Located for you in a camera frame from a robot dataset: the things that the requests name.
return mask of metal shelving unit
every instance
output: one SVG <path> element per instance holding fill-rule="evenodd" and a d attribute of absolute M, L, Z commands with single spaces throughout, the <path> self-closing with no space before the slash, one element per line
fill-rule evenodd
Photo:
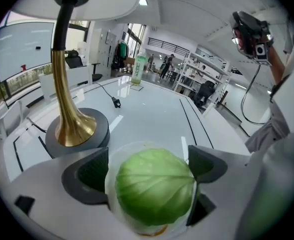
<path fill-rule="evenodd" d="M 196 65 L 193 65 L 191 63 L 188 63 L 189 60 L 191 60 L 191 57 L 197 57 L 199 61 L 201 61 L 202 63 L 204 63 L 205 65 L 207 65 L 208 67 L 212 68 L 213 70 L 217 71 L 221 78 L 223 78 L 223 80 L 221 79 L 218 79 L 214 76 L 212 76 L 210 73 L 202 70 L 201 68 L 198 68 Z M 190 52 L 188 56 L 185 56 L 184 60 L 183 60 L 183 63 L 181 64 L 181 67 L 179 69 L 179 77 L 177 79 L 177 81 L 175 82 L 174 84 L 174 87 L 173 87 L 173 90 L 176 92 L 178 86 L 182 86 L 184 87 L 185 90 L 184 91 L 184 95 L 187 95 L 189 94 L 190 91 L 193 90 L 192 87 L 190 86 L 187 86 L 185 84 L 183 84 L 181 82 L 181 79 L 182 77 L 185 77 L 185 78 L 189 78 L 199 84 L 202 84 L 202 82 L 200 81 L 200 78 L 199 77 L 190 77 L 189 75 L 185 75 L 185 72 L 187 70 L 187 68 L 191 68 L 191 69 L 194 69 L 198 72 L 200 72 L 203 76 L 207 76 L 208 78 L 210 78 L 211 80 L 215 81 L 218 83 L 217 87 L 216 87 L 216 91 L 217 91 L 217 94 L 218 94 L 218 98 L 224 93 L 224 90 L 226 89 L 226 86 L 229 82 L 229 79 L 230 79 L 230 76 L 227 72 L 225 72 L 224 70 L 222 70 L 221 68 L 218 68 L 216 65 L 212 64 L 210 61 L 207 61 L 205 59 L 203 59 L 201 56 L 199 56 L 198 54 L 196 53 L 193 53 L 193 52 Z"/>

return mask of handheld camera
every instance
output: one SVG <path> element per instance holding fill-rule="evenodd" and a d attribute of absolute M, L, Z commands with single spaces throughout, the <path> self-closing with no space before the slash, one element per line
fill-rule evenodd
<path fill-rule="evenodd" d="M 235 11 L 230 17 L 234 43 L 238 51 L 260 65 L 270 65 L 268 49 L 274 39 L 267 21 L 260 21 L 243 11 Z"/>

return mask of window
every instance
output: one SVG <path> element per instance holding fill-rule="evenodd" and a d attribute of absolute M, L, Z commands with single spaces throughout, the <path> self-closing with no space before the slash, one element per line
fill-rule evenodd
<path fill-rule="evenodd" d="M 128 24 L 128 31 L 125 37 L 125 42 L 129 47 L 129 57 L 135 58 L 139 53 L 139 49 L 142 43 L 146 25 L 130 23 Z"/>
<path fill-rule="evenodd" d="M 74 24 L 74 25 L 78 25 L 78 26 L 81 26 L 81 27 L 88 28 L 90 21 L 87 21 L 87 20 L 71 20 L 71 21 L 69 21 L 69 23 Z"/>
<path fill-rule="evenodd" d="M 2 20 L 0 27 L 5 25 L 24 23 L 24 22 L 56 22 L 55 20 L 47 20 L 21 15 L 15 12 L 8 12 Z M 77 50 L 79 42 L 87 40 L 88 29 L 90 21 L 86 20 L 72 20 L 69 22 L 67 37 L 66 37 L 66 50 Z M 29 69 L 21 72 L 13 77 L 5 80 L 0 84 L 0 102 L 11 98 L 13 95 L 21 92 L 22 90 L 39 82 L 39 74 L 49 75 L 52 74 L 52 64 L 42 65 L 37 68 Z"/>
<path fill-rule="evenodd" d="M 79 42 L 84 41 L 85 31 L 68 28 L 66 37 L 66 50 L 77 50 Z"/>
<path fill-rule="evenodd" d="M 130 58 L 134 58 L 134 56 L 135 56 L 136 44 L 137 44 L 137 42 L 130 36 L 129 41 L 128 41 L 128 47 L 129 47 L 128 56 Z"/>

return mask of person standing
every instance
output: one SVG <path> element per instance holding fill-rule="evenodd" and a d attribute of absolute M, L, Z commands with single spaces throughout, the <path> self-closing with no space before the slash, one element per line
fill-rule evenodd
<path fill-rule="evenodd" d="M 159 76 L 160 79 L 161 79 L 161 78 L 164 79 L 164 77 L 165 77 L 167 71 L 169 70 L 169 67 L 170 67 L 170 66 L 171 66 L 172 69 L 174 68 L 174 67 L 173 67 L 173 57 L 174 57 L 174 55 L 171 54 L 171 55 L 167 58 L 167 60 L 166 60 L 166 62 L 165 62 L 165 66 L 164 66 L 163 70 L 162 70 L 161 73 L 160 73 L 160 76 Z"/>
<path fill-rule="evenodd" d="M 148 69 L 149 70 L 152 68 L 153 61 L 154 61 L 154 54 L 152 54 L 148 59 Z"/>

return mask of green cabbage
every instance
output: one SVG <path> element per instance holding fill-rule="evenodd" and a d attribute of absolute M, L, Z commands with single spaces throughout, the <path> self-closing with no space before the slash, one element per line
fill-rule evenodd
<path fill-rule="evenodd" d="M 120 167 L 115 188 L 128 215 L 147 226 L 174 223 L 193 200 L 194 182 L 188 165 L 163 148 L 133 154 Z"/>

